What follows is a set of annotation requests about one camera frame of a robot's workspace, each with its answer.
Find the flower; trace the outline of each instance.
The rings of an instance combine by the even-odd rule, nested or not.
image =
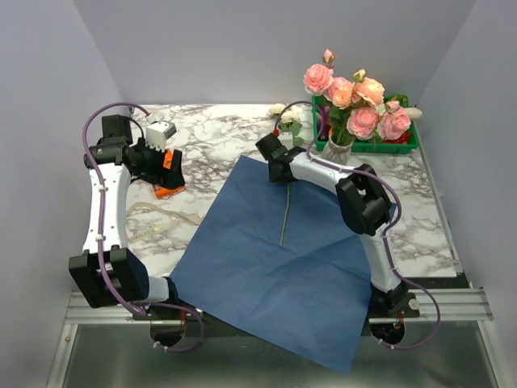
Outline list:
[[[366,70],[359,69],[354,73],[354,81],[362,82],[362,81],[364,81],[365,76],[366,76]]]
[[[329,50],[323,53],[323,63],[331,63],[334,60],[334,54]]]
[[[362,107],[352,110],[347,121],[348,132],[360,140],[368,140],[373,137],[373,131],[377,125],[379,116],[373,107]]]
[[[373,78],[364,77],[362,82],[355,84],[352,101],[357,103],[364,99],[373,105],[380,105],[384,101],[384,92],[385,89],[380,82]]]
[[[349,85],[349,84],[352,86],[352,82],[348,81],[344,77],[334,78],[332,85],[330,85],[329,88],[323,92],[323,95],[325,96],[326,99],[328,99],[329,101],[332,101],[336,90],[341,86],[345,86],[345,85]]]
[[[393,114],[386,114],[382,117],[377,132],[383,140],[397,140],[408,130],[411,120],[404,109],[398,109]]]
[[[283,103],[276,103],[269,108],[269,116],[275,117],[280,114],[285,108]]]
[[[351,104],[352,100],[352,90],[354,89],[354,84],[349,82],[341,85],[334,92],[334,97],[332,98],[332,104],[339,109],[348,108]]]
[[[305,90],[313,95],[322,95],[323,92],[332,85],[334,71],[328,67],[317,63],[310,66],[304,75]]]
[[[300,122],[300,116],[298,115],[298,113],[293,111],[287,111],[282,115],[282,117],[280,117],[280,122],[284,124],[292,123],[293,121]]]
[[[401,104],[398,101],[388,101],[386,103],[386,112],[395,113],[401,108]]]

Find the orange object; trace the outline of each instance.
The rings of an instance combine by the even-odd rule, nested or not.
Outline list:
[[[170,150],[167,150],[165,153],[165,157],[163,159],[163,166],[166,169],[170,169],[172,167],[172,158],[173,158],[172,152]],[[165,198],[166,196],[172,196],[173,194],[176,194],[178,192],[182,192],[185,190],[185,186],[181,186],[179,188],[163,188],[161,186],[155,185],[154,188],[154,195],[158,198]]]

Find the marble surface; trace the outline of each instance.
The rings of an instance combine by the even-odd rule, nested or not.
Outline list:
[[[128,207],[150,202],[161,209],[182,212],[189,219],[138,207],[128,215],[129,247],[152,276],[167,276],[181,259],[187,244],[240,155],[261,159],[255,142],[272,130],[270,105],[149,105],[159,119],[172,120],[178,132],[169,147],[183,151],[185,191],[158,200],[151,185],[136,181],[128,190]],[[309,109],[298,108],[309,140],[312,124]],[[135,118],[141,124],[140,112]],[[405,276],[455,276],[452,254],[431,185],[418,150],[407,155],[352,154],[351,166],[372,165],[397,191],[402,220],[392,229],[394,257]]]

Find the vase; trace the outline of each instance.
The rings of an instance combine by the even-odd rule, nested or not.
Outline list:
[[[335,145],[332,141],[332,137],[329,137],[329,141],[323,148],[322,158],[328,160],[329,162],[334,162],[346,166],[348,163],[348,158],[352,152],[353,144],[354,142],[351,142],[349,145]]]

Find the gray floor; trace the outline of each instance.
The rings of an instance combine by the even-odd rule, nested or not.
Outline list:
[[[432,328],[414,323],[403,343]],[[476,323],[444,323],[428,345],[410,352],[359,342],[343,376],[254,337],[209,338],[190,353],[153,349],[143,326],[79,328],[66,387],[497,387]]]

